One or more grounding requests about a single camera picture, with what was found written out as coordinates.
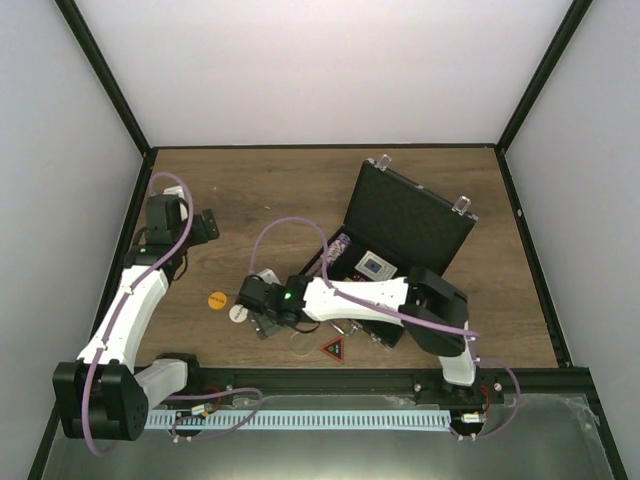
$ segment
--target white wall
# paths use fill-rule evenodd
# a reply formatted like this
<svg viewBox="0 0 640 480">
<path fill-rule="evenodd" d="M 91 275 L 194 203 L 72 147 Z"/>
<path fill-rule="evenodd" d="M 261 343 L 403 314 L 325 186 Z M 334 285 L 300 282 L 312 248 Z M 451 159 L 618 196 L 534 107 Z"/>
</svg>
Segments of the white wall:
<svg viewBox="0 0 640 480">
<path fill-rule="evenodd" d="M 596 1 L 507 152 L 562 329 L 640 478 L 640 3 Z"/>
<path fill-rule="evenodd" d="M 78 0 L 152 145 L 495 142 L 570 0 Z"/>
<path fill-rule="evenodd" d="M 141 158 L 53 1 L 0 2 L 0 477 L 88 339 Z"/>
</svg>

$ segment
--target robotic arm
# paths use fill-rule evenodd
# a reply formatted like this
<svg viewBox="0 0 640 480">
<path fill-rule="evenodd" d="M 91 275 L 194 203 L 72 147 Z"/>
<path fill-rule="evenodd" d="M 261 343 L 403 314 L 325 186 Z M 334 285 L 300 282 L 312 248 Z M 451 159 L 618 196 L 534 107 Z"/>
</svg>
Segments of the robotic arm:
<svg viewBox="0 0 640 480">
<path fill-rule="evenodd" d="M 213 212 L 193 215 L 186 241 L 158 269 L 132 290 L 132 284 L 174 247 L 182 235 L 187 209 L 181 187 L 147 200 L 147 226 L 142 229 L 124 261 L 120 286 L 104 320 L 75 362 L 58 364 L 53 386 L 64 433 L 83 438 L 81 405 L 84 385 L 98 349 L 102 349 L 89 398 L 89 427 L 94 438 L 135 440 L 143 430 L 150 409 L 187 385 L 189 361 L 195 357 L 166 355 L 134 376 L 134 362 L 151 314 L 186 262 L 188 248 L 218 238 Z M 138 245 L 144 234 L 145 244 Z M 126 302 L 121 300 L 128 295 Z M 116 315 L 113 325 L 111 319 Z M 111 328 L 106 343 L 105 332 Z"/>
<path fill-rule="evenodd" d="M 285 285 L 270 270 L 245 278 L 237 303 L 261 322 L 285 327 L 334 319 L 374 320 L 404 326 L 418 345 L 437 355 L 447 383 L 471 386 L 476 366 L 467 338 L 421 327 L 335 295 L 319 277 L 291 276 Z M 353 297 L 415 318 L 460 329 L 468 328 L 467 297 L 435 273 L 413 268 L 408 277 L 382 282 L 332 282 Z"/>
</svg>

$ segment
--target orange disc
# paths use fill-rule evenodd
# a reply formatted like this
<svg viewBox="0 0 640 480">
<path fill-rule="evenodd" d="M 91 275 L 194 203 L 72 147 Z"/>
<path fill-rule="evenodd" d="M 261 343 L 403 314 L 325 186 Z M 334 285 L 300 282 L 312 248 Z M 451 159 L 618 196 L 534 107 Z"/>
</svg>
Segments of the orange disc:
<svg viewBox="0 0 640 480">
<path fill-rule="evenodd" d="M 214 310 L 220 310 L 227 304 L 227 296 L 222 292 L 213 292 L 209 295 L 209 306 Z"/>
</svg>

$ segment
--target round token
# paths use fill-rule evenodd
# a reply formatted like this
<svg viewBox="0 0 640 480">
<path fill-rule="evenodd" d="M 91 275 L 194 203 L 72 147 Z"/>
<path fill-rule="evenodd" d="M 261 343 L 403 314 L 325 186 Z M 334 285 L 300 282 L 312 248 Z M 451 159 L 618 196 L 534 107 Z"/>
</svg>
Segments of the round token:
<svg viewBox="0 0 640 480">
<path fill-rule="evenodd" d="M 222 292 L 213 292 L 209 296 L 209 306 L 214 310 L 220 310 L 227 304 L 227 296 Z"/>
<path fill-rule="evenodd" d="M 249 315 L 249 310 L 244 308 L 242 305 L 234 305 L 229 310 L 229 318 L 235 323 L 242 323 L 247 319 Z"/>
</svg>

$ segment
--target wooden surface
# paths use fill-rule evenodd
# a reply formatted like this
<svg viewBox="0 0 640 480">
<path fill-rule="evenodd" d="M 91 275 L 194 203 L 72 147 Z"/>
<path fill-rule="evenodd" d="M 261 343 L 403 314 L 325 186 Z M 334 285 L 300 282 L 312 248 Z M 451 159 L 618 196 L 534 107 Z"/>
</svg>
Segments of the wooden surface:
<svg viewBox="0 0 640 480">
<path fill-rule="evenodd" d="M 408 334 L 394 349 L 363 332 L 345 339 L 345 362 L 320 346 L 337 337 L 322 325 L 315 348 L 292 351 L 291 331 L 259 340 L 248 322 L 235 324 L 228 309 L 247 274 L 253 243 L 272 221 L 299 215 L 317 222 L 327 236 L 341 224 L 361 162 L 388 153 L 391 168 L 455 201 L 472 199 L 480 217 L 445 278 L 469 296 L 470 325 L 482 333 L 478 353 L 514 367 L 555 367 L 551 343 L 491 149 L 246 149 L 164 150 L 155 172 L 170 171 L 189 185 L 197 211 L 212 208 L 221 236 L 189 251 L 189 270 L 172 284 L 156 309 L 137 364 L 163 352 L 197 354 L 205 366 L 250 367 L 436 367 Z M 158 182 L 158 188 L 169 183 Z M 297 273 L 320 247 L 317 233 L 300 224 L 282 225 L 266 237 L 257 271 L 270 267 L 285 279 Z M 229 297 L 214 311 L 215 291 Z"/>
</svg>

